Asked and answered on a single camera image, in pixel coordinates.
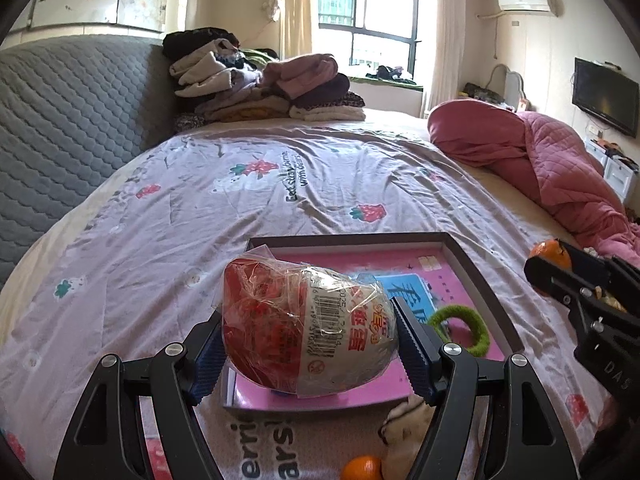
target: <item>barcode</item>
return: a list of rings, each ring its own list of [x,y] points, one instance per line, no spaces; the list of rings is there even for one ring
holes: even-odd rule
[[[306,351],[318,357],[333,357],[338,342],[342,339],[340,330],[340,298],[315,296],[316,316],[312,319],[311,333]]]

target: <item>window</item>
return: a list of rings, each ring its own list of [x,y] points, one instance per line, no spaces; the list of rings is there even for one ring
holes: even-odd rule
[[[318,23],[316,50],[334,54],[342,70],[383,64],[414,73],[418,0],[318,0]]]

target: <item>fuzzy green ring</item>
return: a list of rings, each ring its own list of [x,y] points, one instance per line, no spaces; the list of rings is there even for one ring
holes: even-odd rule
[[[480,317],[480,314],[474,309],[464,305],[447,305],[431,314],[431,317],[427,320],[427,324],[433,326],[436,333],[440,336],[440,339],[445,343],[451,343],[451,340],[447,338],[443,332],[441,325],[443,321],[452,317],[464,321],[469,327],[469,330],[471,330],[474,343],[473,346],[467,348],[466,351],[473,357],[484,357],[489,351],[491,340],[489,339],[489,331],[482,317]]]

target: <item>window sill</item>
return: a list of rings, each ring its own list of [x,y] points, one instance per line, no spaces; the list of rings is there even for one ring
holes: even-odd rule
[[[424,89],[422,86],[418,86],[418,85],[411,85],[408,83],[401,83],[398,81],[388,81],[385,79],[373,79],[370,77],[350,76],[349,81],[353,83],[363,83],[363,84],[369,84],[369,85],[395,86],[396,88],[406,88],[408,90],[415,90],[418,92],[422,92]]]

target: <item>wall-mounted television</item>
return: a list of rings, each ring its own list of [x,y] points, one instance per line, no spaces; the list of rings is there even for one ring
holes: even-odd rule
[[[575,59],[574,105],[625,135],[638,132],[638,83],[606,66]]]

